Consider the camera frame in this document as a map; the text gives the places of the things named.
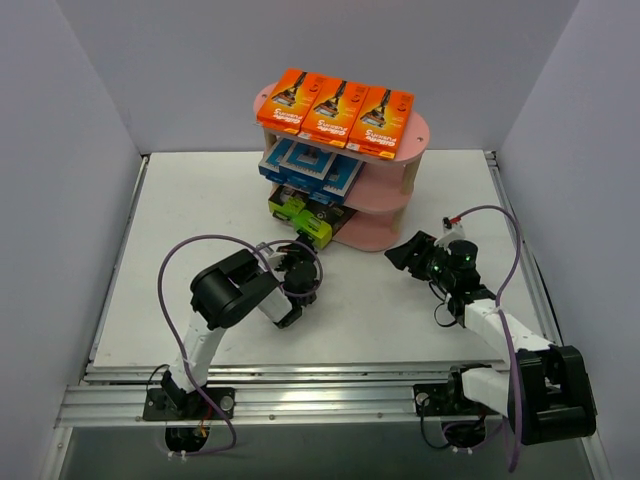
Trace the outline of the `black green razor box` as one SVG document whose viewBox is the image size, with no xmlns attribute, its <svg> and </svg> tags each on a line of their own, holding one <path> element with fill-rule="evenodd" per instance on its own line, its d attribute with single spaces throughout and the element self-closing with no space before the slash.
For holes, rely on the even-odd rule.
<svg viewBox="0 0 640 480">
<path fill-rule="evenodd" d="M 344 205 L 309 201 L 294 216 L 293 226 L 309 237 L 316 249 L 324 249 L 355 213 L 355 209 Z"/>
<path fill-rule="evenodd" d="M 308 202 L 308 195 L 286 185 L 279 185 L 268 199 L 271 215 L 283 222 L 290 223 Z"/>
</svg>

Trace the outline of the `blue razor box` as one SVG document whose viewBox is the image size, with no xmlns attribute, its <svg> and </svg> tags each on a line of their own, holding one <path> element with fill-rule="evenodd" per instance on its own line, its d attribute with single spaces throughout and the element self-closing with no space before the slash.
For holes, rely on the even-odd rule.
<svg viewBox="0 0 640 480">
<path fill-rule="evenodd" d="M 279 167 L 289 179 L 305 188 L 317 190 L 324 186 L 336 160 L 336 153 L 319 147 L 294 142 Z"/>
<path fill-rule="evenodd" d="M 287 175 L 280 169 L 280 164 L 294 144 L 294 141 L 287 138 L 277 139 L 276 142 L 264 152 L 258 164 L 259 173 L 271 182 L 284 184 L 287 181 Z"/>
<path fill-rule="evenodd" d="M 343 204 L 362 167 L 362 161 L 337 155 L 324 184 L 309 194 L 310 199 L 323 204 Z"/>
</svg>

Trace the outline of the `small orange razor box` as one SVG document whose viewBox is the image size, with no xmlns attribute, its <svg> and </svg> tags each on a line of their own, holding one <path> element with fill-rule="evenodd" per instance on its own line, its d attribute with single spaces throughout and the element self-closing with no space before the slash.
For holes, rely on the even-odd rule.
<svg viewBox="0 0 640 480">
<path fill-rule="evenodd" d="M 371 86 L 349 133 L 345 148 L 393 160 L 410 118 L 414 95 Z"/>
</svg>

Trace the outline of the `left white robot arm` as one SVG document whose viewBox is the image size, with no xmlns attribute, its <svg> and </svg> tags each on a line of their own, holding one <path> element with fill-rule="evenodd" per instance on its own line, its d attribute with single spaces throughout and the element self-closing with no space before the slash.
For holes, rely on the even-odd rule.
<svg viewBox="0 0 640 480">
<path fill-rule="evenodd" d="M 222 337 L 254 310 L 277 328 L 295 323 L 317 299 L 322 266 L 312 238 L 242 248 L 199 272 L 189 286 L 193 315 L 180 341 L 179 357 L 163 374 L 166 408 L 179 419 L 194 417 L 202 405 L 199 390 Z"/>
</svg>

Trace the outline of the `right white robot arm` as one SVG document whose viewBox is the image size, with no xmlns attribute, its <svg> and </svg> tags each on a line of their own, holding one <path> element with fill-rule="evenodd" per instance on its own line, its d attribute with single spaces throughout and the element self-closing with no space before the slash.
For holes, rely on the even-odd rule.
<svg viewBox="0 0 640 480">
<path fill-rule="evenodd" d="M 499 413 L 524 445 L 593 435 L 597 412 L 581 353 L 534 333 L 497 306 L 476 268 L 477 254 L 477 245 L 468 240 L 441 245 L 423 231 L 385 253 L 396 269 L 439 289 L 456 324 L 481 337 L 508 367 L 505 372 L 482 363 L 452 368 L 424 413 Z"/>
</svg>

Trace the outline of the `pink three-tier shelf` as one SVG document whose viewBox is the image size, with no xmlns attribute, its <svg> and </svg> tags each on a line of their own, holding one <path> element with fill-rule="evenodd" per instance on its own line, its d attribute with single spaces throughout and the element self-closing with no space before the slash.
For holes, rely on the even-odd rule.
<svg viewBox="0 0 640 480">
<path fill-rule="evenodd" d="M 273 91 L 276 84 L 265 88 L 256 97 L 254 102 L 255 115 L 263 103 L 263 98 Z M 355 209 L 356 213 L 332 240 L 370 252 L 385 250 L 397 241 L 400 220 L 411 198 L 420 159 L 429 140 L 429 129 L 422 117 L 411 111 L 393 160 L 361 154 L 347 150 L 345 147 L 337 148 L 310 140 L 302 140 L 297 135 L 261 127 L 264 130 L 266 142 L 264 152 L 277 139 L 287 138 L 363 162 L 362 170 L 351 191 L 344 203 L 340 204 Z M 273 191 L 279 185 L 286 185 L 306 193 L 308 202 L 314 201 L 309 197 L 309 194 L 314 190 L 295 183 L 293 179 L 287 177 L 284 184 L 272 183 L 274 185 Z"/>
</svg>

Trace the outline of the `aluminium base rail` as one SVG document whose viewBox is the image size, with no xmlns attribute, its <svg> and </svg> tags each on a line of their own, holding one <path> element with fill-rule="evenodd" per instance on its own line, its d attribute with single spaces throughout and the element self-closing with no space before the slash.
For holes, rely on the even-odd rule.
<svg viewBox="0 0 640 480">
<path fill-rule="evenodd" d="M 413 387 L 447 379 L 445 364 L 338 365 L 334 367 L 219 367 L 215 387 L 235 391 L 233 424 L 347 424 L 409 422 Z M 58 427 L 143 425 L 146 371 L 90 372 L 66 389 Z"/>
</svg>

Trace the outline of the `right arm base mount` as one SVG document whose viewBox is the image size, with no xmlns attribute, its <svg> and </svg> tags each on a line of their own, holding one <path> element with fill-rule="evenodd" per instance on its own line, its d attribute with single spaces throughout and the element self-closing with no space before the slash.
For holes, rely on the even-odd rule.
<svg viewBox="0 0 640 480">
<path fill-rule="evenodd" d="M 440 384 L 414 384 L 415 413 L 419 418 L 420 435 L 428 448 L 435 451 L 465 452 L 468 455 L 486 445 L 502 429 L 499 423 L 492 431 L 487 418 L 494 415 L 488 407 L 452 394 L 449 387 Z M 426 431 L 427 418 L 452 417 L 440 423 L 442 441 L 434 444 Z"/>
</svg>

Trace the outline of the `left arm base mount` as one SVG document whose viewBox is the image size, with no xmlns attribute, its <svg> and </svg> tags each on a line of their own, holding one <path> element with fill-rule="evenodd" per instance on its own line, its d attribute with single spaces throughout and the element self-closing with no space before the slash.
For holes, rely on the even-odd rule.
<svg viewBox="0 0 640 480">
<path fill-rule="evenodd" d="M 142 419 L 147 422 L 187 421 L 187 426 L 167 426 L 164 430 L 166 447 L 177 453 L 199 453 L 211 434 L 210 422 L 221 420 L 220 414 L 197 393 L 191 393 L 186 404 L 177 408 L 161 388 L 151 388 L 146 393 Z"/>
</svg>

